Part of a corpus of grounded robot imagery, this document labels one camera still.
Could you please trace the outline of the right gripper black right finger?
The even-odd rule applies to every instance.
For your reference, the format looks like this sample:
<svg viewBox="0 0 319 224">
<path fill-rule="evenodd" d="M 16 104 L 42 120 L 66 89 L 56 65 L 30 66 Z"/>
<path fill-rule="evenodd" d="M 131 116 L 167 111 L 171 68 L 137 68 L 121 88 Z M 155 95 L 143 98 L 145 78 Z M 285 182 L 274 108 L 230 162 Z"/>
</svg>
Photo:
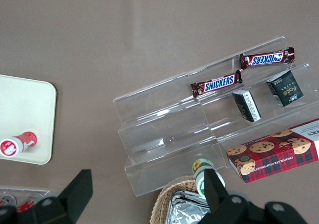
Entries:
<svg viewBox="0 0 319 224">
<path fill-rule="evenodd" d="M 238 194 L 229 194 L 213 169 L 204 170 L 204 193 L 210 212 L 200 224 L 305 224 L 297 210 L 283 202 L 268 202 L 263 208 Z"/>
</svg>

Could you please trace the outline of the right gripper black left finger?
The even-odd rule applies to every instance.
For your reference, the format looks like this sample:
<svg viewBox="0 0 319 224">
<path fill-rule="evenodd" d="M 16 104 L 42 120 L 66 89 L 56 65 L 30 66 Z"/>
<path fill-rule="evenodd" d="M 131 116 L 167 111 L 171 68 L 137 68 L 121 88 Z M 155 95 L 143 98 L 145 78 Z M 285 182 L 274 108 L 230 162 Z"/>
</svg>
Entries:
<svg viewBox="0 0 319 224">
<path fill-rule="evenodd" d="M 1 207 L 2 224 L 74 224 L 93 196 L 92 171 L 81 170 L 57 197 L 40 200 L 18 213 L 13 206 Z"/>
</svg>

